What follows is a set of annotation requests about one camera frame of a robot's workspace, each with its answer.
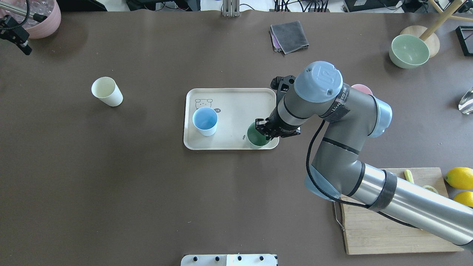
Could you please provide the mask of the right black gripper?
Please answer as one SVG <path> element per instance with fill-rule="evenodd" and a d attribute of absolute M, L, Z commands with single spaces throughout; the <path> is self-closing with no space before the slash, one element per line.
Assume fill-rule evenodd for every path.
<path fill-rule="evenodd" d="M 291 137 L 300 135 L 300 127 L 286 123 L 281 117 L 278 107 L 282 104 L 285 107 L 283 97 L 293 88 L 296 77 L 289 75 L 286 77 L 277 76 L 272 79 L 271 89 L 276 91 L 276 106 L 270 116 L 266 119 L 255 119 L 255 130 L 266 136 L 266 140 L 272 140 L 277 137 Z"/>

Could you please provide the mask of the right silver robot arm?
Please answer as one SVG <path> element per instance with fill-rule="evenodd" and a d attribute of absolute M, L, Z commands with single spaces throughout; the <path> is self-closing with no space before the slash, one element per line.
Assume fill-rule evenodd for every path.
<path fill-rule="evenodd" d="M 323 61 L 309 64 L 297 77 L 275 77 L 270 86 L 277 91 L 276 106 L 268 118 L 255 120 L 255 129 L 267 140 L 299 135 L 313 116 L 329 123 L 313 160 L 313 143 L 306 154 L 309 190 L 472 250 L 470 207 L 358 159 L 366 139 L 380 136 L 390 125 L 387 103 L 353 89 Z"/>

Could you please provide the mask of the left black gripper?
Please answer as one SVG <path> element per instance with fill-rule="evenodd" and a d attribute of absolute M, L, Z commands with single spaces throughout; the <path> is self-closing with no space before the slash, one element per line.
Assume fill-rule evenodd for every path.
<path fill-rule="evenodd" d="M 19 22 L 10 15 L 5 15 L 1 19 L 0 37 L 2 40 L 7 40 L 15 44 L 25 55 L 30 55 L 32 52 L 28 44 L 30 37 L 29 32 L 25 30 Z"/>

